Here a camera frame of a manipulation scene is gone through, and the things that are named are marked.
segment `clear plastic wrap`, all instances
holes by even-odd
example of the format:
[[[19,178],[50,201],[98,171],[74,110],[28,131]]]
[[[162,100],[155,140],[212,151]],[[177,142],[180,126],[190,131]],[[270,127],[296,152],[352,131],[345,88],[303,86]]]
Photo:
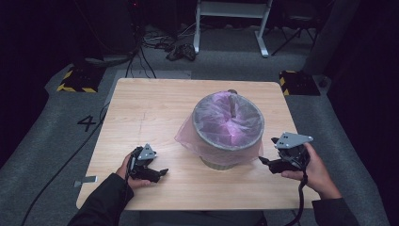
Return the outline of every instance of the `clear plastic wrap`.
[[[247,163],[263,155],[264,118],[245,97],[220,91],[204,97],[175,139],[206,162]]]

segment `metal stand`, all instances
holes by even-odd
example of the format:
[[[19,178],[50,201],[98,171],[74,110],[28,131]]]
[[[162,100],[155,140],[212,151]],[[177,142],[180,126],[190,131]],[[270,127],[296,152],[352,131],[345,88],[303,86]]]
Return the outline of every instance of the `metal stand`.
[[[247,4],[247,3],[225,3],[225,2],[197,2],[196,14],[196,33],[194,35],[194,49],[196,54],[200,51],[200,16],[223,16],[223,17],[244,17],[262,18],[261,29],[255,31],[256,41],[258,42],[263,57],[269,54],[264,45],[263,32],[269,17],[269,12],[273,0],[267,0],[266,4]]]
[[[291,36],[290,39],[286,40],[277,50],[275,50],[275,52],[273,52],[272,56],[274,56],[280,49],[282,49],[282,47],[284,47],[286,44],[288,44],[288,42],[290,42],[293,38],[299,37],[303,30],[306,30],[308,32],[309,36],[311,37],[311,41],[312,41],[311,49],[312,49],[314,44],[316,43],[316,39],[317,39],[317,35],[318,34],[316,33],[315,36],[313,37],[308,29],[298,28],[297,31],[294,33],[294,35]]]

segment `fingers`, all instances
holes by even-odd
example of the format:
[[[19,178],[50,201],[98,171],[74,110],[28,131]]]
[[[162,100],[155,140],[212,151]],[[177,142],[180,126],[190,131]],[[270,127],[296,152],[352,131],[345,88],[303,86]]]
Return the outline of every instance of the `fingers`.
[[[130,156],[131,156],[131,154],[129,153],[129,154],[126,155],[125,158],[123,159],[123,162],[122,162],[122,167],[123,167],[123,168],[126,168],[126,167],[127,167],[127,164],[129,163]]]
[[[317,156],[316,150],[314,150],[313,146],[310,143],[304,143],[303,146],[308,150],[309,156],[312,158]]]
[[[149,180],[133,180],[132,178],[129,178],[129,186],[132,189],[141,188],[143,186],[149,186],[150,184],[151,181]]]
[[[289,170],[286,170],[286,171],[283,171],[281,173],[281,176],[285,177],[285,178],[290,178],[290,179],[294,179],[294,180],[300,181],[303,178],[303,172],[302,171],[289,171]]]

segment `black sleeve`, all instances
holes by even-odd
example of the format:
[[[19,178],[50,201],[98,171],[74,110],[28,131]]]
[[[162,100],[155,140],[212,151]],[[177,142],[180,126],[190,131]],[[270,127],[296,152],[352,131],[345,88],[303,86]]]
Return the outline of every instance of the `black sleeve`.
[[[112,173],[88,196],[68,225],[118,225],[120,213],[133,196],[125,181]]]
[[[311,202],[318,225],[359,225],[344,199]]]

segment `gray carpet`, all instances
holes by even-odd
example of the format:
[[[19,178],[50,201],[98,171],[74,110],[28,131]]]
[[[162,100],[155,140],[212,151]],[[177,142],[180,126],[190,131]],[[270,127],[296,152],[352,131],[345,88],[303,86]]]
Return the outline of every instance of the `gray carpet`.
[[[280,31],[266,37],[266,47],[273,52],[284,42]],[[192,43],[192,36],[180,43]],[[311,48],[306,34],[294,39],[275,56],[263,58],[253,34],[253,27],[244,30],[207,30],[200,37],[199,54],[195,61],[169,61],[163,50],[143,48],[155,74],[172,77],[171,72],[185,74],[182,79],[247,80],[279,82],[282,70],[300,70]],[[107,60],[118,56],[107,56]],[[152,77],[144,61],[136,57],[128,77]],[[98,93],[56,91],[66,67],[47,84],[49,101],[40,117],[21,142],[13,156],[0,170],[0,225],[20,225],[30,203],[65,162],[94,131],[85,132],[78,121],[93,116],[99,122],[100,113],[112,93],[115,80],[124,76],[127,63],[108,68]],[[316,82],[322,76],[314,76]],[[286,101],[298,133],[314,137],[313,146],[325,160],[331,177],[342,191],[360,225],[389,225],[368,171],[362,165],[326,96],[287,96]],[[25,225],[66,225],[76,213],[79,188],[72,183],[85,176],[100,128],[86,145],[44,190],[33,206]],[[284,225],[294,218],[289,210],[264,211],[269,225]],[[125,211],[120,225],[136,225],[137,212]],[[312,210],[305,210],[301,225],[316,225]]]

